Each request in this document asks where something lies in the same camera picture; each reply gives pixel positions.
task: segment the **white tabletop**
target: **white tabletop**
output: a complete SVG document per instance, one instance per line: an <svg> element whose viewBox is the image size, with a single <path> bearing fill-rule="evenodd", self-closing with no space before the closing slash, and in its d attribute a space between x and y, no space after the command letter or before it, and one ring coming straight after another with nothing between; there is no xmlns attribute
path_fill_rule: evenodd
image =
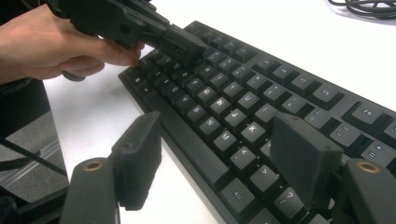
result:
<svg viewBox="0 0 396 224"><path fill-rule="evenodd" d="M395 22L345 16L327 0L153 0L171 23L200 21L286 62L396 111ZM67 173L81 161L107 157L142 111L107 65L82 82L45 81ZM121 223L218 223L219 215L163 143L163 162L139 212Z"/></svg>

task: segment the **gray floor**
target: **gray floor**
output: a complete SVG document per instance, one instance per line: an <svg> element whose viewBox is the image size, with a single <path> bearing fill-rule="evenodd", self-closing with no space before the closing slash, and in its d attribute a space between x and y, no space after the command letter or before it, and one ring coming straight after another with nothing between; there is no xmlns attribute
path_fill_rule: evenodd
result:
<svg viewBox="0 0 396 224"><path fill-rule="evenodd" d="M50 112L15 132L7 140L39 153L40 157L64 169L64 158ZM0 146L0 161L21 157L23 156ZM0 185L27 202L34 202L67 187L68 179L37 162L30 162L19 170L0 172Z"/></svg>

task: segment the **hand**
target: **hand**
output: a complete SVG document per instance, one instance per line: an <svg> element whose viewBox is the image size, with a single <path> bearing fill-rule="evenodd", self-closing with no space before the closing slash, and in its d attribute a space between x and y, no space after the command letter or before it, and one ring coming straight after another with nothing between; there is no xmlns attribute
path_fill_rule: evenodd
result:
<svg viewBox="0 0 396 224"><path fill-rule="evenodd" d="M124 49L84 35L43 5L0 26L0 83L23 77L47 79L62 71L85 77L101 71L105 63L135 66L143 47L139 43Z"/></svg>

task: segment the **spacebar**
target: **spacebar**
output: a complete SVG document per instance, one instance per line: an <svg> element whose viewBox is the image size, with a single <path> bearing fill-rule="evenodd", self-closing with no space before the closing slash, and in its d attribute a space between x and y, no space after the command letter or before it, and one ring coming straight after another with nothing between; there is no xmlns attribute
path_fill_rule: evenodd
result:
<svg viewBox="0 0 396 224"><path fill-rule="evenodd" d="M147 97L145 103L150 110L161 112L163 128L209 187L218 190L231 176L228 167L158 92Z"/></svg>

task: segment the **keyboard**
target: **keyboard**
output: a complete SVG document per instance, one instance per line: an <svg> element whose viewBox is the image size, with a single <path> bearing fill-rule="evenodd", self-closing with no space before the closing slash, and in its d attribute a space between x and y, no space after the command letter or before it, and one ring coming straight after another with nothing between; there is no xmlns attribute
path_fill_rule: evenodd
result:
<svg viewBox="0 0 396 224"><path fill-rule="evenodd" d="M198 21L191 68L154 49L119 78L226 223L332 223L305 209L269 158L274 117L293 115L396 176L396 113Z"/></svg>

